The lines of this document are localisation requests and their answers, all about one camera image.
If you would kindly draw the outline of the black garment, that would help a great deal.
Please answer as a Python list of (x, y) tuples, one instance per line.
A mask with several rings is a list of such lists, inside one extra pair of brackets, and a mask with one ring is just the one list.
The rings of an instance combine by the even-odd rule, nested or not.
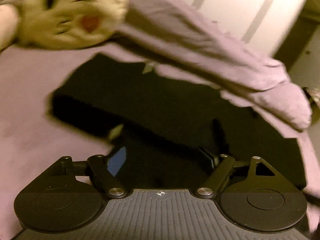
[(211, 174), (208, 155), (262, 157), (296, 188), (306, 187), (296, 139), (284, 138), (251, 107), (238, 107), (207, 85), (144, 72), (145, 64), (97, 54), (50, 100), (51, 115), (125, 148), (117, 177), (127, 188), (196, 189)]

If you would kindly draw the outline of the round gold side table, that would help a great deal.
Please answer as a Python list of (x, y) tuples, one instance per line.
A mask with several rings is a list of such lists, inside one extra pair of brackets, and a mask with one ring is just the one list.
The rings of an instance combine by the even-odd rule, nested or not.
[(308, 88), (308, 87), (303, 87), (303, 91), (309, 101), (311, 110), (312, 110), (312, 115), (311, 115), (311, 124), (315, 124), (316, 122), (319, 121), (319, 95), (320, 95), (320, 90), (319, 86), (315, 88)]

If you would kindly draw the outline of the yellow emoji plush pillow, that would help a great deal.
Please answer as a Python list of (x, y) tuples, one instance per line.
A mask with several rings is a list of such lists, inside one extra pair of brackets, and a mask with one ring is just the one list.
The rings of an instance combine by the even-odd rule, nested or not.
[(23, 0), (18, 41), (46, 49), (95, 46), (124, 22), (129, 0)]

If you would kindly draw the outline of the purple duvet blanket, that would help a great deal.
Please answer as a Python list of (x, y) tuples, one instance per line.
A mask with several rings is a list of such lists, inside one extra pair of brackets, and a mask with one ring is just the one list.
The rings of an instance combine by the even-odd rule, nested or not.
[(220, 85), (229, 99), (251, 102), (298, 131), (311, 124), (309, 102), (282, 62), (249, 49), (182, 0), (129, 0), (118, 33), (134, 54)]

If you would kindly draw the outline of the white pillow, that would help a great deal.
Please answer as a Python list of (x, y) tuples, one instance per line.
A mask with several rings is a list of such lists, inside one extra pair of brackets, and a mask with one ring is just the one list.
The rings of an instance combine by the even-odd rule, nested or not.
[(17, 8), (11, 4), (1, 5), (0, 16), (0, 49), (1, 51), (7, 48), (14, 41), (20, 16)]

